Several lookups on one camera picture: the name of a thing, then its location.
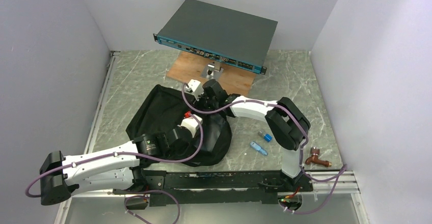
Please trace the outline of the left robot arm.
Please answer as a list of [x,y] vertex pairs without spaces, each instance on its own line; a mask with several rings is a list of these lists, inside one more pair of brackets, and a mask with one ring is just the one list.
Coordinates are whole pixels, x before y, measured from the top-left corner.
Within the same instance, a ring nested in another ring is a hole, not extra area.
[[194,143],[201,134],[198,125],[181,125],[90,154],[65,156],[53,151],[39,169],[37,197],[41,205],[50,206],[88,191],[113,188],[140,193],[148,185],[142,169],[154,163],[190,161],[197,155]]

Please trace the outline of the black student backpack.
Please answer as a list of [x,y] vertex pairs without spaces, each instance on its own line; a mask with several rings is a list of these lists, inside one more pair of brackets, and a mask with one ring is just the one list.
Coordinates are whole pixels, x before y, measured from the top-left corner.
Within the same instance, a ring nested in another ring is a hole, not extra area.
[[179,90],[156,85],[126,128],[129,139],[136,144],[138,152],[151,156],[141,159],[148,167],[163,160],[182,160],[192,167],[218,164],[227,154],[232,140],[231,127],[224,114],[200,114],[199,129],[187,149],[170,149],[167,133],[180,127],[184,114],[190,108],[183,101]]

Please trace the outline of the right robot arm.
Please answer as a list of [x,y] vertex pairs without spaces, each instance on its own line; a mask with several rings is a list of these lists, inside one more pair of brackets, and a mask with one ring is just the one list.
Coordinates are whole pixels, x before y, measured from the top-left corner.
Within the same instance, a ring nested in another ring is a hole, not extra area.
[[309,120],[294,104],[282,97],[265,101],[240,94],[228,94],[214,79],[191,85],[189,92],[195,96],[196,108],[206,113],[223,113],[233,118],[249,118],[266,122],[274,140],[283,148],[281,185],[287,191],[311,191],[311,180],[303,166],[303,147],[308,142]]

